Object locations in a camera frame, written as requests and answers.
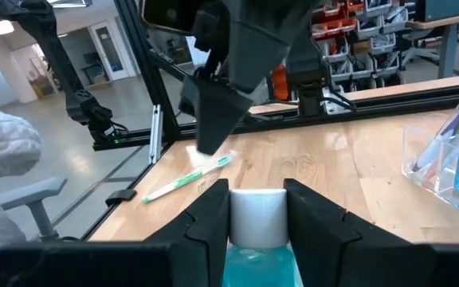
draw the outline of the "toothbrush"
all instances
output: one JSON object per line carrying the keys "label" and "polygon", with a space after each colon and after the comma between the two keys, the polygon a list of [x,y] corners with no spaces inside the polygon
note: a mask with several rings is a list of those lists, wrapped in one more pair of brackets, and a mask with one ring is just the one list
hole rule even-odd
{"label": "toothbrush", "polygon": [[233,153],[226,154],[222,156],[221,158],[217,159],[217,161],[213,164],[204,166],[204,167],[198,167],[194,171],[192,171],[190,174],[183,176],[180,179],[176,179],[175,181],[168,183],[164,187],[159,188],[157,191],[154,191],[150,193],[149,195],[146,195],[143,197],[141,202],[143,204],[150,203],[164,195],[167,195],[168,193],[175,191],[179,189],[180,187],[183,187],[189,183],[192,183],[196,179],[200,179],[204,175],[208,174],[211,171],[215,171],[219,168],[225,167],[228,163],[230,163],[234,158]]}

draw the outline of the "floor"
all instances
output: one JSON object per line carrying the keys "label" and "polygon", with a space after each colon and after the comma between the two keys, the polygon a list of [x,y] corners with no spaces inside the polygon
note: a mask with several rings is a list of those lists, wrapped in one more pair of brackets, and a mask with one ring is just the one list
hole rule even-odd
{"label": "floor", "polygon": [[[459,46],[455,68],[459,70]],[[407,65],[403,76],[407,83],[433,80],[437,78],[437,66],[416,59]],[[177,112],[181,83],[166,74],[163,78]],[[113,111],[115,122],[131,130],[150,127],[152,105],[141,78],[92,87],[90,91]],[[10,186],[21,187],[52,176],[67,178],[60,195],[45,200],[45,208],[61,236],[80,237],[104,213],[105,199],[113,191],[126,188],[147,165],[147,147],[94,152],[87,128],[67,117],[61,95],[1,110],[21,116],[35,127],[41,134],[43,152],[40,162],[28,174],[0,179],[0,193]],[[192,120],[187,115],[178,117],[182,124]],[[8,215],[29,239],[37,236],[37,227],[25,207],[10,210]]]}

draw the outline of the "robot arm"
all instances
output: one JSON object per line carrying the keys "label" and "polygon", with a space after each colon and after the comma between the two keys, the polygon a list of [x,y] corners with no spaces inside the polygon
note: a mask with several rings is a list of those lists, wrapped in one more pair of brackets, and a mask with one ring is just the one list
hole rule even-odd
{"label": "robot arm", "polygon": [[81,84],[57,36],[53,8],[46,0],[0,0],[1,20],[18,22],[37,40],[65,91],[67,113],[73,120],[88,125],[96,142],[120,136],[121,129],[115,128],[119,125],[111,121],[112,111],[100,106],[96,98]]}
{"label": "robot arm", "polygon": [[[161,0],[141,2],[145,23],[151,22],[147,14],[158,15],[163,8],[154,1]],[[191,4],[195,9],[179,11],[180,18],[194,19],[184,29],[196,37],[195,47],[210,51],[205,66],[185,77],[180,102],[182,112],[196,117],[198,151],[213,155],[221,147],[253,103],[239,92],[252,92],[284,60],[297,35],[311,37],[312,9],[320,2],[201,0]],[[163,5],[175,10],[175,3]]]}

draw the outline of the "wooden table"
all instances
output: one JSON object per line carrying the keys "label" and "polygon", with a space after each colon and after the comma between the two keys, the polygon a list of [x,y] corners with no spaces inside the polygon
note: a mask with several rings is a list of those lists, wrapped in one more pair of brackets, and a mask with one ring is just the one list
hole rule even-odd
{"label": "wooden table", "polygon": [[[459,85],[459,78],[451,81]],[[193,140],[176,142],[135,187],[138,196],[118,206],[90,240],[144,240],[220,178],[228,179],[230,188],[282,188],[285,178],[294,178],[412,242],[459,242],[459,210],[401,173],[403,126],[425,118],[412,114],[231,136],[217,153],[237,152],[228,167],[144,206],[144,195],[205,161]],[[442,121],[433,118],[424,126],[436,131]]]}
{"label": "wooden table", "polygon": [[412,29],[433,29],[444,26],[444,37],[439,52],[440,64],[438,69],[438,78],[453,76],[454,62],[456,60],[456,51],[458,43],[458,25],[459,16],[431,22],[407,22],[406,26]]}

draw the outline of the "office chair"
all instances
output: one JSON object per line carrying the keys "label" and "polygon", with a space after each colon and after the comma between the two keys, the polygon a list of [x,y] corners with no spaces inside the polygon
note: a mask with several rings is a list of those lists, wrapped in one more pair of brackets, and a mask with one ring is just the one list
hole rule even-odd
{"label": "office chair", "polygon": [[435,29],[428,29],[428,30],[412,30],[410,34],[406,34],[403,36],[404,39],[411,42],[411,47],[402,53],[403,55],[403,63],[402,65],[406,65],[412,60],[414,57],[427,57],[429,59],[439,61],[440,56],[437,54],[436,49],[428,49],[428,48],[419,48],[416,44],[417,41],[422,39],[427,39],[431,37],[438,37],[434,32],[437,32]]}
{"label": "office chair", "polygon": [[[405,3],[406,8],[409,13],[409,20],[413,20],[416,14],[416,6],[414,2]],[[410,48],[407,51],[402,52],[403,62],[402,66],[405,66],[412,60],[414,57],[427,57],[429,59],[439,61],[440,56],[437,54],[436,49],[427,49],[424,47],[419,48],[418,42],[422,39],[432,38],[432,37],[441,37],[444,33],[442,28],[435,29],[412,29],[411,33],[403,35],[403,39],[410,42]]]}
{"label": "office chair", "polygon": [[3,210],[27,206],[37,223],[40,239],[42,241],[57,240],[59,235],[45,211],[43,200],[59,195],[66,183],[66,178],[53,177],[27,187],[4,192],[0,194],[0,206]]}

